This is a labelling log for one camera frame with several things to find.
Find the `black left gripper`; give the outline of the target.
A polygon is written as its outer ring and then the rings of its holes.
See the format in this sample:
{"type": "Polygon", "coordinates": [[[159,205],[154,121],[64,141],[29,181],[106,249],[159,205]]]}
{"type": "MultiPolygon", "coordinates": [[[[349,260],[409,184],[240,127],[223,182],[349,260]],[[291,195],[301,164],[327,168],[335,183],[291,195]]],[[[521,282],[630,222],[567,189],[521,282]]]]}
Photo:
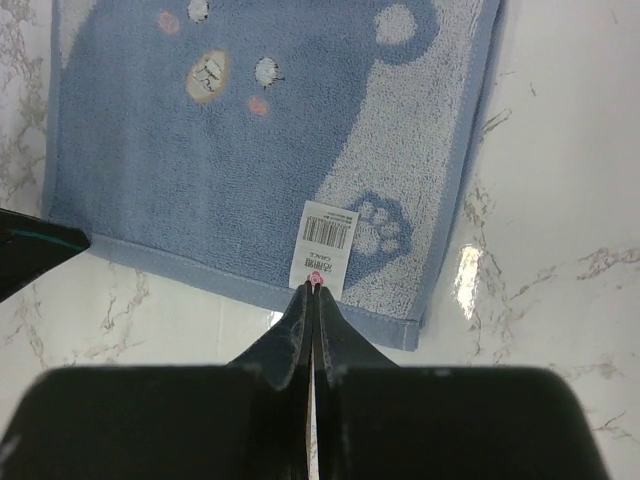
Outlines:
{"type": "Polygon", "coordinates": [[[89,247],[80,229],[1,209],[1,301],[89,247]]]}

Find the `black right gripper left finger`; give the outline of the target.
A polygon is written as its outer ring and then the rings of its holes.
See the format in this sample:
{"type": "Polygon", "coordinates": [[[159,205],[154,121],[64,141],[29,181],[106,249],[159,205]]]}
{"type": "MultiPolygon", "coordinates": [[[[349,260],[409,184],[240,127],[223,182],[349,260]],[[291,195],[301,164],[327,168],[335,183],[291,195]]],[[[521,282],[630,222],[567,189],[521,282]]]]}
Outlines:
{"type": "Polygon", "coordinates": [[[64,367],[1,441],[5,479],[304,479],[310,285],[225,365],[64,367]]]}

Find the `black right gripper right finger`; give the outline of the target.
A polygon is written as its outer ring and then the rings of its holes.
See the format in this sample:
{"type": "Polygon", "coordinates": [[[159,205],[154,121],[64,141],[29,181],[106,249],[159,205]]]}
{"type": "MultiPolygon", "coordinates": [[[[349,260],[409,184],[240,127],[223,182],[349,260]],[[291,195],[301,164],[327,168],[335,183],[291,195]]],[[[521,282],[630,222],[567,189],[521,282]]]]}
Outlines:
{"type": "Polygon", "coordinates": [[[401,367],[313,293],[323,479],[604,479],[581,405],[548,369],[401,367]]]}

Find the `blue towel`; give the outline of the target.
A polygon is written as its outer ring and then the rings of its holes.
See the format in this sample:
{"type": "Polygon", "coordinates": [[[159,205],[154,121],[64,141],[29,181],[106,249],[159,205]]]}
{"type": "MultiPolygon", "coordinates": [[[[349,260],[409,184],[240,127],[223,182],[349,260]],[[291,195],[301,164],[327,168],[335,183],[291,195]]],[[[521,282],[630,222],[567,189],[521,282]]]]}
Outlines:
{"type": "Polygon", "coordinates": [[[270,310],[328,286],[371,342],[426,321],[501,1],[56,1],[45,218],[270,310]]]}

